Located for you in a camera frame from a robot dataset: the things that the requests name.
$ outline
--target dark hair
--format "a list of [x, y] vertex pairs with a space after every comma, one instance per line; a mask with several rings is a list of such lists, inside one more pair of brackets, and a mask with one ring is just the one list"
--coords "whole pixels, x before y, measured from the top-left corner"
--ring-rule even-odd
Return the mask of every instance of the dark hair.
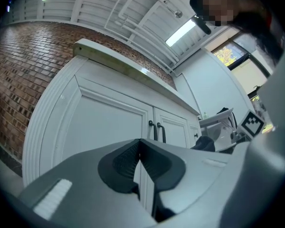
[[[202, 0], [190, 0], [190, 5], [198, 16], [207, 16], [208, 12], [203, 10]], [[283, 50], [258, 13], [240, 12], [229, 25], [254, 36], [259, 47], [273, 59], [274, 63], [279, 61]]]

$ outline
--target floor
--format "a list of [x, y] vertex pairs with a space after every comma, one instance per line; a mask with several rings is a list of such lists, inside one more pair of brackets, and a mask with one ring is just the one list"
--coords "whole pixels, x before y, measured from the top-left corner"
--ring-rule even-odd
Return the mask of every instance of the floor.
[[24, 189], [22, 178], [0, 160], [0, 188], [18, 197]]

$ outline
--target person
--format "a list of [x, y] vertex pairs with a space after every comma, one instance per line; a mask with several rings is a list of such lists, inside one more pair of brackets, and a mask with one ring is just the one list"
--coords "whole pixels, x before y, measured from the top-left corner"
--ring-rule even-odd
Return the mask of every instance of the person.
[[215, 26], [231, 26], [256, 38], [259, 52], [274, 67], [285, 48], [285, 34], [262, 0], [190, 0], [197, 16]]

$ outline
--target white ceiling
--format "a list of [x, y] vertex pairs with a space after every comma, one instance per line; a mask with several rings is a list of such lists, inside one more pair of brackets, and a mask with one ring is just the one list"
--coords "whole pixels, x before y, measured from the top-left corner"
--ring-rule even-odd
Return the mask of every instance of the white ceiling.
[[[179, 19], [176, 10], [183, 13]], [[194, 14], [189, 0], [14, 0], [4, 21], [63, 21], [95, 29], [139, 50], [170, 74], [225, 30], [211, 27], [206, 35], [195, 26], [169, 47], [165, 41]]]

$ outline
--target brick wall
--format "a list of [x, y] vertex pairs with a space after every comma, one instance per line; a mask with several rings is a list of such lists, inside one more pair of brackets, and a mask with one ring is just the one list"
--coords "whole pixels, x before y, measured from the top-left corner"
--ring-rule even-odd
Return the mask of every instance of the brick wall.
[[72, 58], [72, 45], [81, 38], [121, 53], [175, 88], [171, 76], [141, 53], [93, 30], [50, 22], [4, 27], [0, 30], [0, 144], [19, 160], [41, 94]]

